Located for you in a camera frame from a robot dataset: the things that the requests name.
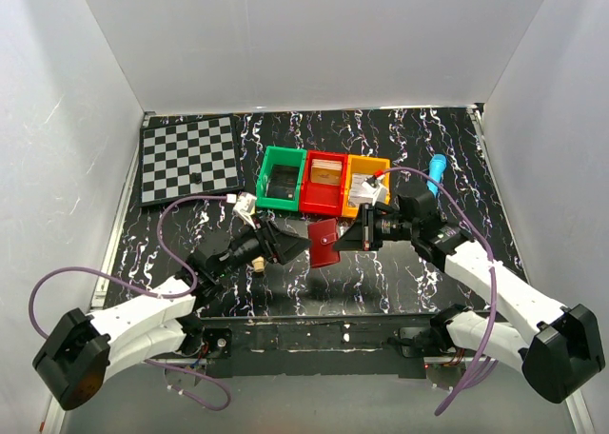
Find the red leather card holder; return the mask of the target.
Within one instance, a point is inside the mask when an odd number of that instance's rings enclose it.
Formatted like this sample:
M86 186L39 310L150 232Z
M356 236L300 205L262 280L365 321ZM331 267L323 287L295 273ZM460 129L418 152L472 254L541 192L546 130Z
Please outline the red leather card holder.
M312 268L332 266L341 261L340 253L334 249L334 244L339 239L336 218L311 223L307 232L311 241L309 255Z

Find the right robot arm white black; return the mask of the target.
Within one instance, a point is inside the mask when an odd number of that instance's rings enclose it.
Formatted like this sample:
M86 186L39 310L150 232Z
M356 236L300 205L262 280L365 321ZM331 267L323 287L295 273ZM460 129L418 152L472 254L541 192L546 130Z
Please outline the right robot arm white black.
M426 262L465 284L502 317L497 325L466 306L435 315L427 329L401 331L414 353L480 349L511 366L548 402L558 404L605 368L598 320L586 306L568 307L528 285L459 225L444 220L432 192L401 197L397 208L364 204L338 239L337 251L378 250L407 241Z

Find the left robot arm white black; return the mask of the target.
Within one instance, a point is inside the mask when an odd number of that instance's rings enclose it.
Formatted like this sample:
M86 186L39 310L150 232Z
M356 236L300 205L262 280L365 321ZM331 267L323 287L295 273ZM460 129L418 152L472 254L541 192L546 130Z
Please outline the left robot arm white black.
M257 218L225 251L193 251L186 264L148 295L90 314L64 314L32 365L66 411L89 401L110 377L168 353L196 354L204 345L197 311L223 291L223 279L258 257L285 265L311 246L309 239Z

